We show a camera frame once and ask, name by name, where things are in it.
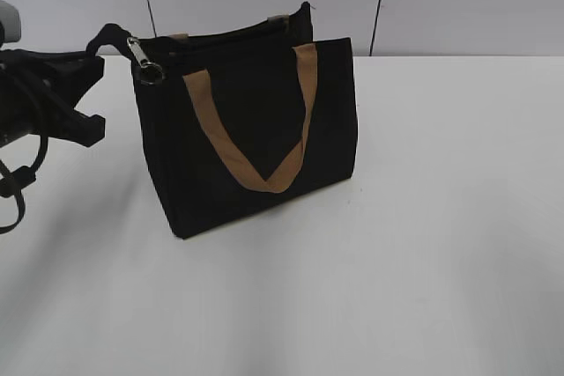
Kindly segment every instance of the white table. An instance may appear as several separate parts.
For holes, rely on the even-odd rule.
[[[180,241],[109,57],[107,138],[53,142],[0,242],[0,374],[562,375],[564,58],[355,66],[353,179]]]

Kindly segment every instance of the metal clip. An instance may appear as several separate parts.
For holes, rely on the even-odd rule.
[[[128,37],[127,46],[135,56],[139,67],[136,70],[136,78],[145,85],[158,85],[165,79],[165,71],[155,62],[151,62],[137,37]]]

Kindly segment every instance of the metal ring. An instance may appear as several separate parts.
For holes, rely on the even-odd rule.
[[[159,76],[154,80],[143,78],[143,70],[146,70],[148,68],[153,68],[154,70],[156,70],[159,73]],[[165,71],[158,63],[146,62],[142,66],[137,67],[136,78],[143,85],[159,85],[165,80]]]

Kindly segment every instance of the brown strap handle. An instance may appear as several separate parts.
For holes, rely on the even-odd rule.
[[[317,92],[317,49],[315,43],[304,44],[293,49],[296,53],[298,80],[306,108],[301,140],[266,181],[237,148],[221,123],[213,102],[210,73],[207,70],[200,70],[183,77],[202,130],[231,175],[246,189],[282,193],[292,185],[303,165],[309,123]]]

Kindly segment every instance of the bag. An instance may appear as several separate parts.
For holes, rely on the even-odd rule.
[[[350,39],[313,42],[309,4],[290,17],[204,37],[88,45],[132,61],[145,158],[173,233],[186,239],[353,174]]]

